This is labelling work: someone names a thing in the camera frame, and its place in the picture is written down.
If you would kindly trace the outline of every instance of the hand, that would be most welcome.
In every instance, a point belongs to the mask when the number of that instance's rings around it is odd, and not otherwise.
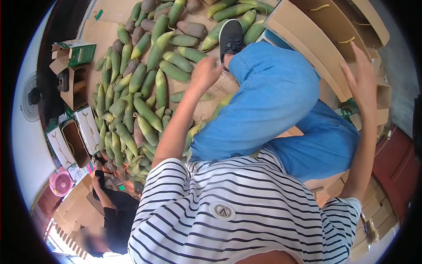
[[[91,184],[92,184],[92,187],[94,188],[94,190],[99,190],[99,189],[101,189],[101,187],[100,187],[100,182],[98,181],[100,179],[100,177],[99,176],[94,176],[93,178],[92,178],[92,182],[91,182]]]
[[[342,64],[341,69],[346,76],[353,98],[359,107],[363,118],[376,117],[376,80],[372,63],[353,41],[351,42],[357,63],[357,78],[353,75],[347,64]]]
[[[191,84],[188,90],[198,93],[201,97],[220,77],[223,65],[214,69],[214,58],[205,57],[196,65],[192,72]]]

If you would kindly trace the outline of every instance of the striped shirt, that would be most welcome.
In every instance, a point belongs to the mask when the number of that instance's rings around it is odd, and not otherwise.
[[[284,250],[298,263],[343,263],[361,204],[312,192],[272,152],[257,158],[167,159],[150,171],[128,242],[134,263],[236,263]]]

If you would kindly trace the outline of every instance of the denim pants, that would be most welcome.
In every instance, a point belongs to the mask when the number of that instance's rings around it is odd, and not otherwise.
[[[359,133],[318,99],[318,76],[302,54],[257,42],[236,54],[229,70],[240,89],[194,136],[190,161],[248,156],[262,147],[301,182],[350,167]],[[304,135],[275,139],[292,126]]]

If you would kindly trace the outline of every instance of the shoelace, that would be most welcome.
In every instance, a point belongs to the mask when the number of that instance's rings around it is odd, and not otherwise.
[[[226,38],[225,52],[240,52],[240,41],[235,37]]]

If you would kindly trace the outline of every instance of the red door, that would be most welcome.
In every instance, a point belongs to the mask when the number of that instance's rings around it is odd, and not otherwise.
[[[400,224],[417,186],[419,164],[412,139],[394,124],[390,130],[390,140],[384,136],[376,146],[373,173],[387,193]]]

